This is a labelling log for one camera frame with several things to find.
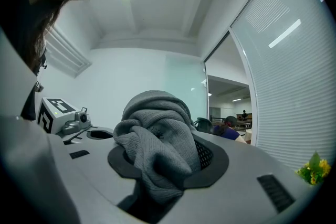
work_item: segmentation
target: fluorescent light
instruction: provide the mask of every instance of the fluorescent light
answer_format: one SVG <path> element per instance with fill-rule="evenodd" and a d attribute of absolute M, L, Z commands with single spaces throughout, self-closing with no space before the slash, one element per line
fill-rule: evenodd
<path fill-rule="evenodd" d="M 293 23 L 285 32 L 283 32 L 280 36 L 278 36 L 270 45 L 270 48 L 273 48 L 277 43 L 282 41 L 285 37 L 287 37 L 290 33 L 292 33 L 299 25 L 301 24 L 301 20 L 298 19 L 295 23 Z"/>

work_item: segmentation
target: window blind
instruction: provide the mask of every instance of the window blind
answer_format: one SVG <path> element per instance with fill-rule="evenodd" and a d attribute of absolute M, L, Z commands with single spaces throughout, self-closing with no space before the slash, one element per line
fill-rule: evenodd
<path fill-rule="evenodd" d="M 323 0 L 251 0 L 232 29 L 256 90 L 256 146 L 298 169 L 336 149 L 336 26 Z"/>

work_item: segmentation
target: gray knitted fabric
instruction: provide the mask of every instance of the gray knitted fabric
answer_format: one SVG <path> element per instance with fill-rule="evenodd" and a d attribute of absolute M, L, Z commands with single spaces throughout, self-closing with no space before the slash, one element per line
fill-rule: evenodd
<path fill-rule="evenodd" d="M 142 171 L 148 194 L 159 204 L 182 195 L 183 181 L 201 170 L 188 107 L 164 91 L 147 91 L 126 106 L 114 129 L 122 145 Z"/>

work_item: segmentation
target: seated person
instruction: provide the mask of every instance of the seated person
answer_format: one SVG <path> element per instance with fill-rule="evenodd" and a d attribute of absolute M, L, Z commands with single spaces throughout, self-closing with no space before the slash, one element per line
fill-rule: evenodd
<path fill-rule="evenodd" d="M 245 140 L 235 130 L 236 125 L 237 125 L 237 119 L 233 116 L 229 116 L 225 119 L 223 126 L 215 127 L 214 135 L 246 143 Z"/>
<path fill-rule="evenodd" d="M 245 110 L 243 110 L 243 114 L 242 114 L 243 119 L 245 120 L 247 118 L 247 116 L 248 115 L 246 114 Z"/>

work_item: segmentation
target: circular opening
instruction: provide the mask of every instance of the circular opening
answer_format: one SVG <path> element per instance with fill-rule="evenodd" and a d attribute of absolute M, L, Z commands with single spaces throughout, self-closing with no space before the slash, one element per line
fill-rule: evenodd
<path fill-rule="evenodd" d="M 87 133 L 87 137 L 96 140 L 112 138 L 113 135 L 106 131 L 91 131 Z"/>

